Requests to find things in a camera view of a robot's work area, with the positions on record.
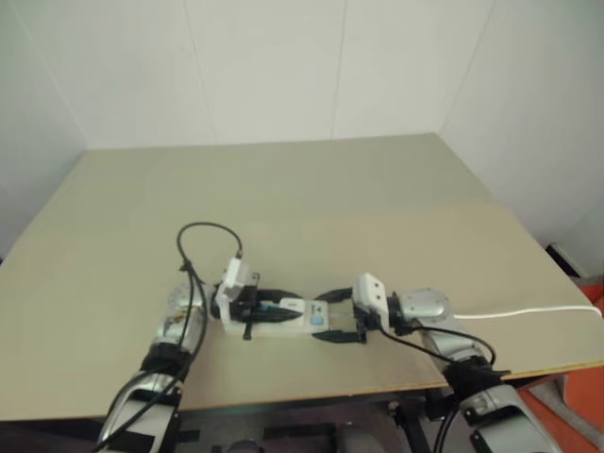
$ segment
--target white wall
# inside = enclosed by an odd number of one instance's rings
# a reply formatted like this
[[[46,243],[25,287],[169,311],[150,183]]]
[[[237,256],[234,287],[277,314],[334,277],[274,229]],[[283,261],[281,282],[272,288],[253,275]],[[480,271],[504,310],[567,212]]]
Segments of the white wall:
[[[604,193],[604,2],[497,2],[443,137],[558,240]]]
[[[425,131],[556,239],[602,189],[603,5],[0,0],[0,255],[86,147]]]
[[[604,197],[556,244],[582,277],[604,274]]]

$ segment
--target wooden table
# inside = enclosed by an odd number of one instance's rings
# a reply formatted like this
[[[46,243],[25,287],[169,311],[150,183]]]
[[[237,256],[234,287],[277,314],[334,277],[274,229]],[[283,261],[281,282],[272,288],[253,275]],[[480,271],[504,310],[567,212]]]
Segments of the wooden table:
[[[438,288],[456,313],[587,305],[571,281],[434,135],[86,153],[0,268],[0,420],[105,413],[185,281],[175,236],[194,220],[242,237],[261,286],[313,297],[371,272],[389,291]],[[185,246],[217,281],[220,231]],[[604,361],[589,311],[464,321],[513,377]],[[430,358],[361,344],[209,336],[183,409],[444,384]]]

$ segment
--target black cable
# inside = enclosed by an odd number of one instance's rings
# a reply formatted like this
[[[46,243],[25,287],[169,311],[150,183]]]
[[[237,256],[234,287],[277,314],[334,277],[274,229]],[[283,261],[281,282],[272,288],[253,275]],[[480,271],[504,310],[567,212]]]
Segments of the black cable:
[[[182,346],[182,342],[185,340],[185,336],[187,333],[187,327],[189,326],[189,320],[191,319],[191,310],[193,309],[193,299],[195,296],[195,287],[193,286],[193,276],[191,273],[187,273],[189,276],[189,305],[187,306],[187,315],[185,316],[185,324],[182,328],[182,333],[180,333],[180,338],[178,339],[178,349]]]
[[[446,435],[448,434],[451,425],[453,424],[453,420],[455,420],[457,414],[457,408],[451,409],[441,423],[441,426],[438,428],[438,434],[436,434],[436,441],[434,442],[434,453],[443,453]]]
[[[426,327],[426,326],[419,326],[419,327],[414,327],[413,330],[424,330],[424,331],[432,331],[432,332],[441,332],[441,333],[448,333],[449,335],[455,335],[457,337],[463,337],[463,338],[467,338],[468,340],[473,340],[477,343],[482,344],[484,347],[486,347],[489,352],[491,353],[491,360],[489,361],[489,363],[491,365],[495,364],[495,360],[497,359],[497,353],[495,352],[495,348],[492,347],[490,344],[488,344],[487,342],[485,342],[484,340],[482,340],[479,337],[475,337],[474,335],[470,335],[469,333],[463,333],[463,332],[458,332],[456,330],[450,330],[448,328],[440,328],[440,327]]]
[[[203,282],[201,281],[201,278],[199,278],[199,275],[195,271],[193,264],[191,263],[191,260],[187,256],[187,254],[184,251],[184,248],[182,246],[182,235],[187,229],[189,229],[191,227],[216,227],[216,228],[220,228],[220,229],[230,233],[235,238],[235,240],[237,241],[237,245],[238,245],[237,254],[235,255],[236,258],[241,258],[243,256],[242,240],[237,235],[237,233],[235,233],[232,229],[228,228],[227,226],[216,224],[213,222],[192,222],[190,224],[185,225],[184,227],[182,227],[180,229],[180,231],[176,235],[176,248],[178,249],[178,253],[180,254],[180,257],[183,260],[183,264],[182,264],[180,270],[184,271],[188,274],[189,282],[191,283],[191,289],[190,289],[189,307],[187,308],[187,316],[185,318],[185,325],[184,325],[182,334],[180,336],[178,345],[181,345],[182,341],[184,340],[184,334],[186,332],[187,325],[189,324],[189,319],[191,318],[191,311],[192,311],[193,297],[194,297],[193,282],[197,286],[197,289],[199,290],[199,293],[201,295],[202,314],[203,314],[202,331],[197,340],[197,344],[195,345],[195,349],[194,349],[193,353],[191,354],[191,356],[183,364],[182,368],[178,371],[178,373],[176,373],[176,375],[172,378],[172,380],[170,382],[168,382],[168,384],[163,389],[161,389],[161,391],[159,393],[157,393],[153,398],[151,398],[149,401],[147,401],[142,408],[140,408],[138,411],[136,411],[130,418],[128,418],[117,429],[112,431],[111,434],[105,440],[98,443],[94,447],[92,452],[99,451],[101,448],[104,448],[107,445],[109,445],[111,442],[113,442],[115,439],[117,439],[118,436],[120,436],[124,432],[126,432],[127,429],[130,428],[134,423],[136,423],[149,409],[151,409],[154,405],[156,405],[158,402],[160,402],[168,394],[168,392],[170,392],[170,390],[180,380],[182,380],[183,377],[188,373],[189,367],[195,360],[195,357],[197,356],[197,353],[199,352],[199,349],[201,348],[201,344],[204,342],[204,338],[206,337],[206,331],[208,330],[208,300],[206,298],[206,293],[204,292],[204,289],[203,289]]]
[[[124,384],[122,386],[122,388],[118,391],[118,393],[115,395],[115,397],[113,398],[113,401],[111,401],[111,404],[109,405],[109,410],[107,411],[107,415],[109,415],[111,413],[111,411],[113,411],[113,408],[115,407],[115,405],[117,404],[118,399],[120,399],[120,396],[122,396],[122,394],[130,388],[130,386],[136,384],[137,382],[139,382],[140,380],[143,380],[144,378],[146,378],[147,376],[151,376],[154,375],[155,373],[160,372],[161,370],[163,370],[165,368],[165,366],[159,366],[156,368],[153,368],[151,370],[146,370],[143,371],[141,373],[139,373],[138,375],[134,375],[133,377],[131,377],[128,382],[126,384]]]
[[[408,342],[407,340],[401,340],[400,338],[396,338],[396,337],[392,336],[391,334],[389,334],[388,332],[386,332],[386,330],[384,330],[383,327],[380,327],[379,331],[382,333],[382,335],[384,337],[392,340],[393,342],[401,343],[401,344],[404,344],[405,346],[412,347],[413,349],[417,349],[418,351],[421,351],[424,354],[428,354],[429,356],[432,356],[432,357],[434,357],[436,359],[439,359],[441,361],[446,361],[448,363],[457,363],[456,361],[450,359],[449,357],[445,357],[445,356],[443,356],[443,355],[441,355],[441,354],[439,354],[437,352],[430,351],[429,349],[427,349],[425,347],[419,346],[419,345],[417,345],[415,343],[412,343],[412,342]]]
[[[233,231],[232,229],[230,229],[228,226],[216,224],[214,222],[191,222],[190,224],[187,224],[183,228],[181,228],[180,231],[178,232],[178,234],[176,235],[176,247],[178,248],[178,253],[180,253],[180,256],[185,261],[185,263],[190,263],[191,260],[189,260],[189,257],[187,257],[187,254],[185,253],[184,249],[182,248],[182,235],[187,229],[189,229],[191,227],[215,227],[215,228],[220,228],[220,229],[226,231],[227,233],[230,233],[230,235],[233,238],[235,238],[235,241],[237,241],[237,245],[239,247],[235,257],[241,258],[243,256],[242,240],[237,235],[237,233],[235,231]]]
[[[401,340],[400,338],[394,337],[392,335],[390,335],[388,332],[386,332],[383,327],[379,328],[379,331],[382,333],[382,335],[390,340],[392,340],[393,342],[397,342],[400,344],[404,344],[405,346],[408,347],[412,347],[413,349],[417,349],[418,351],[423,352],[424,354],[428,354],[431,357],[434,357],[435,359],[439,359],[441,361],[446,361],[447,363],[463,363],[463,362],[459,362],[459,361],[454,361],[452,359],[450,359],[449,357],[443,356],[437,352],[431,351],[425,347],[422,347],[418,344],[412,343],[412,342],[408,342],[407,340]],[[483,373],[485,375],[496,375],[496,376],[504,376],[507,375],[509,373],[509,371],[495,371],[495,370],[491,370],[491,369],[487,369],[487,368],[480,368],[478,366],[473,366],[468,364],[468,367],[471,367],[473,371],[476,371],[477,373]]]

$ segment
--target white cable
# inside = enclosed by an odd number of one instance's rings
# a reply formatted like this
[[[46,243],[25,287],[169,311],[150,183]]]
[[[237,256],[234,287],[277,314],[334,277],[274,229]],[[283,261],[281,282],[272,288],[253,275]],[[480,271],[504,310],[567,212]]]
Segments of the white cable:
[[[588,305],[560,305],[559,307],[539,307],[532,309],[521,309],[514,311],[502,311],[500,313],[485,313],[485,314],[454,314],[457,319],[489,319],[489,318],[504,318],[506,316],[516,316],[517,314],[525,313],[541,313],[546,311],[564,311],[564,310],[589,310],[600,316],[602,312],[598,307]]]

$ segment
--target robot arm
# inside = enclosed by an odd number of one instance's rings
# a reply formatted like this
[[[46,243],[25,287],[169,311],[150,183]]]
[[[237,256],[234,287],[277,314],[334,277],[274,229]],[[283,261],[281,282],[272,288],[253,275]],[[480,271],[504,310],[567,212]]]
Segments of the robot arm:
[[[203,285],[203,290],[210,298],[213,288]],[[159,324],[141,369],[111,404],[94,451],[157,453],[174,450],[180,427],[177,410],[182,385],[203,336],[207,316],[195,285],[190,316],[187,316],[189,302],[188,287],[178,288],[171,294],[168,311]],[[154,400],[157,403],[144,412],[144,417],[116,435],[125,422]]]
[[[410,331],[410,327],[425,327],[420,329],[424,345],[450,360],[437,359],[435,363],[457,397],[466,422],[475,428],[470,440],[477,452],[562,453],[515,389],[492,372],[475,341],[429,330],[468,333],[453,316],[443,294],[424,289],[389,297],[379,280],[364,274],[353,288],[353,302],[364,312],[377,314],[386,332],[391,327],[398,334]]]

